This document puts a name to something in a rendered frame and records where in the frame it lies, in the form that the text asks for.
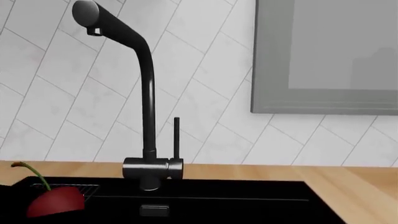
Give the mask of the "black kitchen faucet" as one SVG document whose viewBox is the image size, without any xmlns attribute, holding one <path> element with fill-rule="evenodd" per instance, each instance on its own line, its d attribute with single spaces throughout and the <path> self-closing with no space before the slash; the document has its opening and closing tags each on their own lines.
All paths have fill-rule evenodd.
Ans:
<svg viewBox="0 0 398 224">
<path fill-rule="evenodd" d="M 164 179 L 182 179 L 183 159 L 180 158 L 180 119 L 174 118 L 174 156 L 157 157 L 155 124 L 155 76 L 152 54 L 145 38 L 113 16 L 94 0 L 76 0 L 72 15 L 77 24 L 90 36 L 106 37 L 133 49 L 139 61 L 142 90 L 141 158 L 125 158 L 123 177 L 139 179 L 144 191 L 155 191 Z"/>
</svg>

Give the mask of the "black kitchen sink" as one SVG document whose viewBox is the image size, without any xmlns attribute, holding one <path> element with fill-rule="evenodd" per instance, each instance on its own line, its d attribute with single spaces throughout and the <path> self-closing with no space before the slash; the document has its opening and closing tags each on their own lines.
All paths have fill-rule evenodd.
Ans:
<svg viewBox="0 0 398 224">
<path fill-rule="evenodd" d="M 85 209 L 27 218 L 45 191 L 26 177 L 0 184 L 0 224 L 346 224 L 305 182 L 291 180 L 163 180 L 146 192 L 134 179 L 46 177 L 48 184 L 96 184 Z"/>
</svg>

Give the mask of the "red cherry with green stem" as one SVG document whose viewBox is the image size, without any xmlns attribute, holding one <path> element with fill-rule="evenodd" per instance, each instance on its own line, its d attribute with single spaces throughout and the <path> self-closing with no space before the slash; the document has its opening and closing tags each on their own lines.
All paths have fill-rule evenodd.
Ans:
<svg viewBox="0 0 398 224">
<path fill-rule="evenodd" d="M 46 179 L 25 162 L 13 162 L 11 167 L 26 167 L 44 184 L 47 191 L 38 196 L 27 207 L 26 217 L 37 218 L 46 215 L 85 209 L 84 195 L 76 187 L 58 187 L 52 189 Z"/>
</svg>

